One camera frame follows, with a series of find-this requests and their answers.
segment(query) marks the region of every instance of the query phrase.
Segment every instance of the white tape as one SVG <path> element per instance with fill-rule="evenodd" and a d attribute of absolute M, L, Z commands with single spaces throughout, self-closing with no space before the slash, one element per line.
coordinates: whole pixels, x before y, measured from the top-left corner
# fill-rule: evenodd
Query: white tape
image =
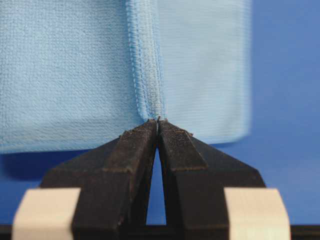
<path fill-rule="evenodd" d="M 15 214 L 13 240 L 72 240 L 80 188 L 29 189 Z"/>
<path fill-rule="evenodd" d="M 290 240 L 290 223 L 277 189 L 225 187 L 230 240 Z"/>

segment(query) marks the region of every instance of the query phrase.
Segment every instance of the blue background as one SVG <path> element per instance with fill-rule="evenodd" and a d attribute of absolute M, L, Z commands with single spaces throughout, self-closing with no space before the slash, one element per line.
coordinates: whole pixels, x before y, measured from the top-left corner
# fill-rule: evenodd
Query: blue background
<path fill-rule="evenodd" d="M 250 136 L 217 148 L 259 169 L 278 188 L 291 224 L 320 224 L 320 1 L 254 0 Z M 0 156 L 0 224 L 10 224 L 27 188 L 85 151 Z M 164 224 L 156 159 L 148 223 Z"/>

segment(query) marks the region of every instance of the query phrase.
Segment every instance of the black plastic jaw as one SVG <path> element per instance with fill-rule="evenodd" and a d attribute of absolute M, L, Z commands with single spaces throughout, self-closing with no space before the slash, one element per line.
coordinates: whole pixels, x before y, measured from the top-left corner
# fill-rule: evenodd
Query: black plastic jaw
<path fill-rule="evenodd" d="M 259 172 L 167 120 L 158 148 L 167 224 L 186 240 L 229 239 L 224 187 L 265 188 Z"/>
<path fill-rule="evenodd" d="M 167 225 L 146 225 L 156 146 Z M 75 240 L 228 240 L 224 187 L 265 188 L 259 172 L 167 120 L 149 120 L 51 169 L 41 188 L 81 188 Z M 320 238 L 320 226 L 291 226 L 294 240 Z M 0 239 L 11 226 L 0 225 Z"/>
<path fill-rule="evenodd" d="M 149 120 L 44 176 L 41 188 L 81 188 L 75 240 L 118 239 L 128 225 L 146 224 L 156 138 L 157 123 Z"/>

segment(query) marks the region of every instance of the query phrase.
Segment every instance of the stitched seam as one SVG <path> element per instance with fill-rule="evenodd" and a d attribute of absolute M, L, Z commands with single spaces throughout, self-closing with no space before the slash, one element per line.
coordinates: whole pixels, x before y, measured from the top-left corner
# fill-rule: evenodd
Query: stitched seam
<path fill-rule="evenodd" d="M 145 121 L 165 117 L 157 2 L 127 0 L 125 6 L 138 113 Z"/>
<path fill-rule="evenodd" d="M 138 113 L 145 119 L 149 117 L 149 105 L 147 103 L 146 86 L 144 84 L 144 71 L 139 35 L 139 20 L 137 2 L 128 0 L 125 3 L 128 25 L 128 41 L 132 65 L 133 84 Z"/>

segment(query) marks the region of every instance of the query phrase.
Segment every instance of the light blue fabric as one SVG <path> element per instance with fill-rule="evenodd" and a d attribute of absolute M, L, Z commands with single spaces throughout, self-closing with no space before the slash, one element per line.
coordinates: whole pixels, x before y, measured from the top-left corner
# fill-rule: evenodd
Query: light blue fabric
<path fill-rule="evenodd" d="M 167 118 L 209 144 L 250 126 L 250 0 L 158 1 Z"/>
<path fill-rule="evenodd" d="M 0 1 L 0 153 L 94 148 L 158 116 L 237 140 L 249 15 L 249 0 Z"/>
<path fill-rule="evenodd" d="M 142 122 L 124 0 L 0 1 L 0 152 L 93 148 Z"/>
<path fill-rule="evenodd" d="M 165 118 L 157 1 L 127 0 L 126 10 L 138 112 L 145 121 Z"/>

